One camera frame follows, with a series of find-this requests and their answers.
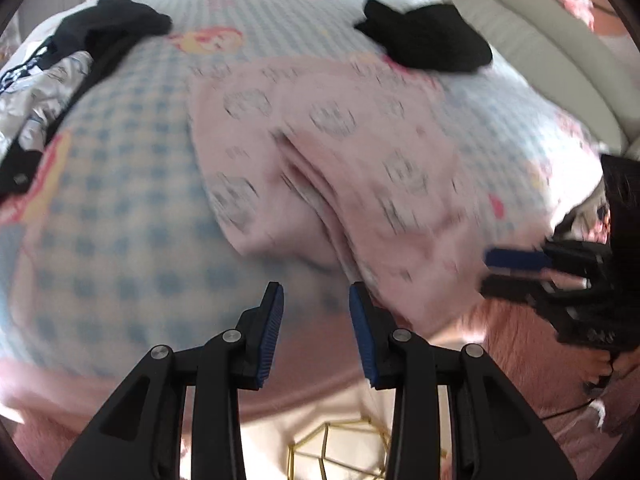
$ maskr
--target metal pivot screw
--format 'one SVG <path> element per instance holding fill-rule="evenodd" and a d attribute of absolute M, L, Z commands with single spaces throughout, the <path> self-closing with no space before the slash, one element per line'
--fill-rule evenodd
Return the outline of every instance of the metal pivot screw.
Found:
<path fill-rule="evenodd" d="M 164 359 L 169 355 L 169 348 L 164 345 L 154 346 L 151 349 L 151 357 L 153 359 Z"/>
<path fill-rule="evenodd" d="M 405 330 L 404 328 L 398 328 L 394 330 L 392 335 L 396 341 L 401 343 L 404 343 L 406 341 L 409 341 L 409 339 L 411 339 L 411 332 L 409 332 L 408 330 Z"/>
<path fill-rule="evenodd" d="M 472 343 L 465 347 L 465 352 L 469 357 L 482 357 L 484 349 L 480 345 Z"/>
<path fill-rule="evenodd" d="M 235 343 L 236 341 L 240 341 L 241 337 L 242 337 L 242 333 L 239 330 L 236 330 L 235 328 L 231 330 L 227 330 L 222 335 L 222 339 L 226 343 Z"/>

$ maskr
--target pink towel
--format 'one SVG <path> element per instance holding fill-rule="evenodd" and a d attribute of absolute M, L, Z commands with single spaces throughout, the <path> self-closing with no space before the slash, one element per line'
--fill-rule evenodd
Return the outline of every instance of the pink towel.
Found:
<path fill-rule="evenodd" d="M 284 58 L 190 88 L 198 163 L 239 253 L 339 262 L 430 333 L 477 301 L 479 194 L 431 114 L 427 75 Z"/>

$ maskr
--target mattress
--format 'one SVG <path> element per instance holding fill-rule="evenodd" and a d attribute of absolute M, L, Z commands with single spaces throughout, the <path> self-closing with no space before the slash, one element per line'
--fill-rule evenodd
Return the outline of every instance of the mattress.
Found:
<path fill-rule="evenodd" d="M 30 193 L 2 208 L 0 401 L 90 416 L 151 346 L 203 344 L 255 306 L 269 280 L 286 290 L 281 343 L 271 381 L 243 397 L 243 415 L 348 384 L 360 365 L 345 276 L 229 245 L 196 165 L 186 81 L 264 57 L 379 59 L 380 47 L 353 30 L 364 0 L 135 1 L 171 16 L 172 33 L 143 41 L 82 98 Z M 381 1 L 403 10 L 437 0 Z M 61 18 L 37 28 L 12 63 Z M 487 245 L 540 239 L 596 186 L 587 129 L 497 51 L 475 75 L 436 79 L 447 95 L 441 125 L 495 199 L 481 223 Z"/>

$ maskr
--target bed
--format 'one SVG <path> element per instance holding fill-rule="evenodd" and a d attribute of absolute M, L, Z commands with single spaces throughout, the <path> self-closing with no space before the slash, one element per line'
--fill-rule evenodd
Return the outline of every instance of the bed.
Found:
<path fill-rule="evenodd" d="M 254 306 L 269 280 L 284 285 L 287 314 L 267 387 L 241 398 L 244 419 L 353 384 L 360 365 L 347 279 L 301 260 L 236 254 L 207 205 L 185 98 L 188 76 L 212 63 L 379 56 L 351 28 L 364 0 L 136 1 L 169 14 L 172 34 L 139 45 L 82 99 L 47 152 L 42 185 L 2 210 L 0 402 L 82 428 L 148 348 L 204 343 Z M 383 1 L 404 9 L 435 0 Z M 495 47 L 494 65 L 480 79 L 442 79 L 460 102 L 484 109 L 484 86 L 496 85 L 489 108 L 498 110 L 499 127 L 526 132 L 530 126 L 512 112 L 538 108 L 499 112 L 499 99 L 513 89 L 536 99 L 526 78 L 611 151 L 640 150 L 640 94 L 598 38 L 561 7 L 552 0 L 453 1 Z M 36 28 L 10 65 L 62 17 Z M 194 31 L 206 33 L 205 43 L 216 40 L 218 51 L 211 55 Z M 589 178 L 553 218 L 541 215 L 547 228 L 590 194 L 599 176 Z M 510 239 L 516 224 L 492 224 L 487 236 Z"/>

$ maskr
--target gold wire basket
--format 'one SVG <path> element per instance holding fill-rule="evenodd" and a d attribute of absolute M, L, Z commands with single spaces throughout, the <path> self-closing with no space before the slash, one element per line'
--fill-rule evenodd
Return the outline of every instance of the gold wire basket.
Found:
<path fill-rule="evenodd" d="M 330 430 L 351 431 L 354 434 L 377 434 L 380 437 L 380 441 L 384 450 L 382 460 L 378 464 L 376 464 L 372 470 L 367 470 L 328 457 L 326 455 L 326 448 L 327 442 L 329 440 Z M 301 450 L 301 448 L 305 447 L 306 444 L 311 442 L 321 433 L 324 433 L 324 435 L 322 436 L 322 447 L 320 454 L 305 452 Z M 295 479 L 294 464 L 295 458 L 298 456 L 318 460 L 318 465 L 320 467 L 320 476 L 322 477 L 322 480 L 328 480 L 326 469 L 324 466 L 325 462 L 330 463 L 333 466 L 338 466 L 339 468 L 345 469 L 347 471 L 357 473 L 359 477 L 363 479 L 382 480 L 385 477 L 386 457 L 389 452 L 390 441 L 391 436 L 386 428 L 375 424 L 368 416 L 364 416 L 363 418 L 359 418 L 357 420 L 332 420 L 324 422 L 307 436 L 304 436 L 300 441 L 289 444 L 289 456 L 287 459 L 287 479 Z"/>

